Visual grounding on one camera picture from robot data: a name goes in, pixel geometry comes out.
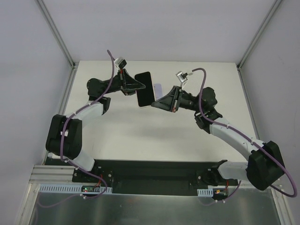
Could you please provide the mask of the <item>phone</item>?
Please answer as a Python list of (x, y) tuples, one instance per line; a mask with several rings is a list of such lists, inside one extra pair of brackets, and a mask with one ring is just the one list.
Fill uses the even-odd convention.
[(145, 85), (145, 88), (136, 91), (138, 106), (151, 106), (155, 102), (155, 94), (150, 72), (136, 74), (135, 79)]

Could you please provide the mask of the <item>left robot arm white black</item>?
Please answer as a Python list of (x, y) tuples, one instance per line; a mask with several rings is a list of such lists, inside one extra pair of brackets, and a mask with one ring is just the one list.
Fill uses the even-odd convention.
[(95, 182), (99, 177), (98, 165), (83, 150), (83, 128), (109, 110), (111, 98), (105, 97), (105, 94), (121, 91), (125, 96), (130, 96), (145, 88), (145, 84), (132, 78), (126, 69), (119, 69), (109, 80), (89, 79), (88, 102), (69, 115), (53, 116), (45, 144), (46, 150), (59, 156), (61, 161), (82, 169), (82, 175), (88, 182)]

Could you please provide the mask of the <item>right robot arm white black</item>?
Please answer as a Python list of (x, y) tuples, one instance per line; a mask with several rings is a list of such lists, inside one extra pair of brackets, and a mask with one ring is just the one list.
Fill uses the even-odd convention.
[(255, 188), (265, 190), (284, 175), (284, 162), (279, 146), (273, 141), (263, 142), (245, 138), (214, 108), (217, 104), (212, 88), (204, 88), (201, 95), (193, 96), (173, 86), (172, 90), (151, 104), (152, 107), (176, 112), (179, 108), (194, 111), (197, 126), (208, 134), (225, 141), (245, 159), (245, 163), (221, 160), (200, 176), (207, 185), (218, 186), (230, 179), (248, 180)]

